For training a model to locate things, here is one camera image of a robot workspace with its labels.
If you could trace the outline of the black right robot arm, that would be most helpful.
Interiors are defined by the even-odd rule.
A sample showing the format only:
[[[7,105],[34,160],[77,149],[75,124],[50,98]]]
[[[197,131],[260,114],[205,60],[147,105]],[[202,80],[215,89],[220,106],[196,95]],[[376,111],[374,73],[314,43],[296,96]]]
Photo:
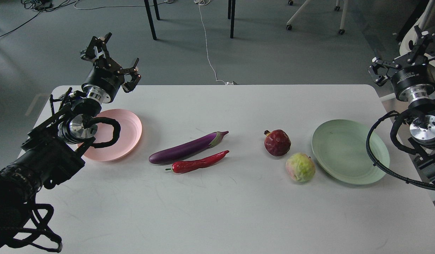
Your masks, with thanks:
[[[399,113],[390,111],[370,129],[366,138],[366,151],[374,166],[383,172],[423,189],[435,191],[435,80],[429,63],[435,60],[435,32],[422,31],[414,26],[416,40],[409,43],[410,51],[394,60],[376,56],[368,68],[374,83],[383,86],[391,82],[397,100],[408,103],[408,109]],[[393,145],[400,151],[415,155],[416,165],[428,182],[411,180],[393,172],[374,155],[370,146],[371,135],[386,119],[394,118],[390,131]]]

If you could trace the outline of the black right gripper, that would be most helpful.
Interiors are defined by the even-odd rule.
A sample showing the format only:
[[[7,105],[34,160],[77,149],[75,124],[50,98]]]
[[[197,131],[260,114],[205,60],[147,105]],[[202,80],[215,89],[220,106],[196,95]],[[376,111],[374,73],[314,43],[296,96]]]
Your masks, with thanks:
[[[416,42],[409,43],[408,53],[408,63],[414,65],[400,70],[401,65],[395,61],[373,58],[368,66],[369,75],[377,86],[382,87],[391,79],[396,99],[408,103],[429,98],[435,92],[435,80],[427,65],[435,61],[435,33],[422,31],[418,25],[414,26],[414,31]]]

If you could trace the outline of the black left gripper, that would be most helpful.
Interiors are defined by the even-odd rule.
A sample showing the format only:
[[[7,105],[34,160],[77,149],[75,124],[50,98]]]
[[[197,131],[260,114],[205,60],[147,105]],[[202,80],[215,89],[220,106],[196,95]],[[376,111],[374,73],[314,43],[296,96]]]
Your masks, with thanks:
[[[101,103],[113,102],[120,88],[125,93],[132,92],[141,79],[137,67],[139,58],[136,58],[130,68],[123,68],[111,59],[107,49],[107,43],[111,36],[111,32],[102,37],[93,36],[87,48],[80,52],[80,58],[91,62],[93,66],[82,84],[82,89],[84,93],[101,90]]]

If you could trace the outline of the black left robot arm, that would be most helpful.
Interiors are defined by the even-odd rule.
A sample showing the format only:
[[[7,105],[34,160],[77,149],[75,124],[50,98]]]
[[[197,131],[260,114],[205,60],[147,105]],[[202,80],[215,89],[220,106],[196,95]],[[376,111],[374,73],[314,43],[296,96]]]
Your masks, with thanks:
[[[118,90],[129,93],[141,79],[137,63],[123,68],[110,57],[107,43],[112,33],[92,37],[80,53],[92,63],[81,90],[69,88],[58,99],[50,97],[51,116],[28,133],[24,154],[0,171],[0,248],[34,246],[61,252],[62,238],[50,227],[54,214],[50,204],[37,204],[42,189],[71,179],[85,165],[82,156],[89,148],[117,143],[121,125],[99,117],[103,103],[114,101]]]

